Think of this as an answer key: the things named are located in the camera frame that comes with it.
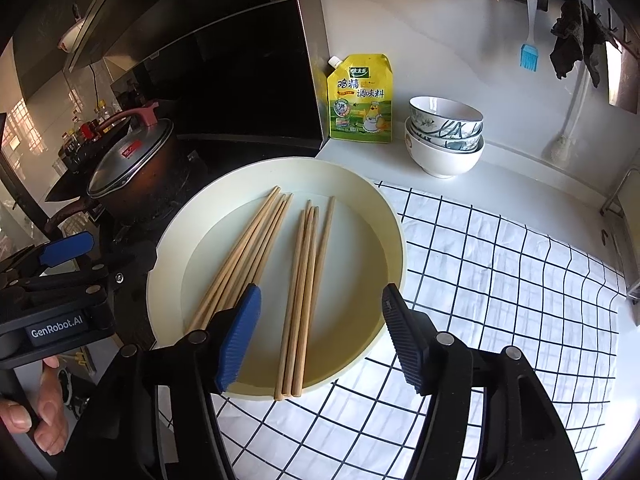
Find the dark pot with glass lid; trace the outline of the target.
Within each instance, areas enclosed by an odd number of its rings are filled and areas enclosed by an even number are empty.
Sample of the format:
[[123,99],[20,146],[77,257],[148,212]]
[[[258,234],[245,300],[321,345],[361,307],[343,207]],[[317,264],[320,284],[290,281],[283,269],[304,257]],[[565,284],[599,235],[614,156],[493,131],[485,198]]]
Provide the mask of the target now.
[[122,119],[137,119],[96,166],[87,191],[54,214],[44,226],[51,233],[78,212],[102,206],[122,224],[152,217],[169,203],[183,186],[183,163],[174,133],[174,123],[156,114],[160,102],[124,110],[108,118],[101,129]]

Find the blue patterned top bowl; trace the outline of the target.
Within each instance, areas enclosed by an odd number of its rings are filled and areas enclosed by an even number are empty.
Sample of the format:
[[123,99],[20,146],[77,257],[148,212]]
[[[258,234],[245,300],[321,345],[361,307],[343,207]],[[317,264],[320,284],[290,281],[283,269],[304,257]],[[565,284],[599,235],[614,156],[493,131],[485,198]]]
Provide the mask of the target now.
[[426,136],[467,139],[483,130],[484,116],[476,108],[438,96],[414,96],[409,100],[414,128]]

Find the metal rack with board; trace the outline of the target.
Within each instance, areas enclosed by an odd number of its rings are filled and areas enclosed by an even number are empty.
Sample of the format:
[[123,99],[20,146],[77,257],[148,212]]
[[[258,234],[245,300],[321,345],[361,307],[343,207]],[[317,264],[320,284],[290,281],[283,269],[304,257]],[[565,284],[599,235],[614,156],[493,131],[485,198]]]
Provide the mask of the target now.
[[612,228],[612,240],[622,264],[626,296],[639,303],[639,166],[626,174],[606,199],[600,214]]

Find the yellow seasoning pouch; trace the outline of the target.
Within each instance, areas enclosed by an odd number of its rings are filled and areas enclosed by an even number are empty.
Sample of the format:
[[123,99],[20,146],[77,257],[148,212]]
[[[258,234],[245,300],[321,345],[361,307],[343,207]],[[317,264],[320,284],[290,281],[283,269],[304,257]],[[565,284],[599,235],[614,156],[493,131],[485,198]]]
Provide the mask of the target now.
[[364,143],[393,140],[393,71],[382,53],[329,58],[329,135]]

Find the cream round tray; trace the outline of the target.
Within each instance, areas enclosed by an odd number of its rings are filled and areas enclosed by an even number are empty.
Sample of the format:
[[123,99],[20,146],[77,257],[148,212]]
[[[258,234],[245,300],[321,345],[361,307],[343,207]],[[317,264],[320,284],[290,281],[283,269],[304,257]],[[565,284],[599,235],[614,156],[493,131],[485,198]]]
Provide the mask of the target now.
[[383,288],[401,284],[406,272],[400,207],[381,185],[320,159],[256,162],[203,188],[160,237],[146,285],[157,347],[171,346],[184,335],[206,289],[274,188],[292,200],[259,283],[259,321],[238,379],[228,389],[241,398],[273,394],[296,234],[306,205],[318,207],[318,222],[331,227],[310,320],[305,390],[337,377],[378,340]]

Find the white wall pipe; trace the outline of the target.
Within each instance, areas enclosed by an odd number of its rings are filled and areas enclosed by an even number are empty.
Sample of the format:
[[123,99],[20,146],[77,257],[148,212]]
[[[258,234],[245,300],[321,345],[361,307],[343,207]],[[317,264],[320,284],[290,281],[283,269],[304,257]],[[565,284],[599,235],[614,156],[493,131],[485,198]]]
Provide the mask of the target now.
[[584,63],[580,63],[576,79],[576,89],[568,108],[562,129],[550,144],[549,157],[554,166],[565,168],[575,144],[575,131],[578,118],[584,107],[590,76]]

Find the blue silicone brush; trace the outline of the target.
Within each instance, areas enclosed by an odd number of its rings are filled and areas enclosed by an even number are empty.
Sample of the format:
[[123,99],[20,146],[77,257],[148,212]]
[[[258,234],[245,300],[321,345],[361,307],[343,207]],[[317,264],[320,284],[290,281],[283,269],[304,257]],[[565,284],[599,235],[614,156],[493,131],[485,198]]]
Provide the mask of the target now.
[[535,21],[538,0],[526,0],[528,34],[520,50],[520,66],[524,70],[536,72],[539,53],[535,44]]

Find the dark hanging rag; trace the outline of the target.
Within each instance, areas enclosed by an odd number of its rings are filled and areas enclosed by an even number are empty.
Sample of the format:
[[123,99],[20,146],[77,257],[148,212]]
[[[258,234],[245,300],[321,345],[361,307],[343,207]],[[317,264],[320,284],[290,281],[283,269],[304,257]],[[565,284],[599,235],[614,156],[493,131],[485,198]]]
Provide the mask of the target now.
[[612,44],[618,48],[614,35],[603,26],[599,15],[582,0],[565,0],[551,33],[555,36],[555,44],[550,61],[556,78],[565,78],[580,61],[585,64],[593,87],[597,88],[601,76],[598,70],[600,55],[596,47]]

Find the white bottom bowl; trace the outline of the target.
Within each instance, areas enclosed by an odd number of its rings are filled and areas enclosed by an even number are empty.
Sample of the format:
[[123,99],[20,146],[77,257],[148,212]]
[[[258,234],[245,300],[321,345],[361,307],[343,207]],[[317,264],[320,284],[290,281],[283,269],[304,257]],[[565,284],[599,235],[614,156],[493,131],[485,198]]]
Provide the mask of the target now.
[[439,179],[467,174],[478,163],[485,147],[484,136],[480,136],[473,151],[442,148],[417,136],[409,118],[405,120],[404,130],[405,146],[411,159],[427,174]]

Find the steel cleaver blade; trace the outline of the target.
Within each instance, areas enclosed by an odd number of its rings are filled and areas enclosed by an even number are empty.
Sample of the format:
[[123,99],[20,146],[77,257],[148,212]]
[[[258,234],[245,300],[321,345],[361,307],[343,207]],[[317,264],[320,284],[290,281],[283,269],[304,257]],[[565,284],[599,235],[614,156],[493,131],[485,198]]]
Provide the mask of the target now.
[[639,111],[639,61],[626,47],[606,47],[608,66],[608,104],[631,114]]

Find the white checkered cloth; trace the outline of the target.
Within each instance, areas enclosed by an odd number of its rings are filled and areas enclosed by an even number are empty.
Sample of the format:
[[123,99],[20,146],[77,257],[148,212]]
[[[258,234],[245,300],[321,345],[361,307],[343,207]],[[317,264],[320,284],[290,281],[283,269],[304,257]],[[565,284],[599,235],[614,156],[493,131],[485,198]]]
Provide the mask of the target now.
[[224,317],[157,347],[179,479],[580,479],[608,403],[623,279],[495,214],[382,185],[400,207],[407,307],[437,333],[436,390],[405,380],[385,321],[301,396],[215,384]]

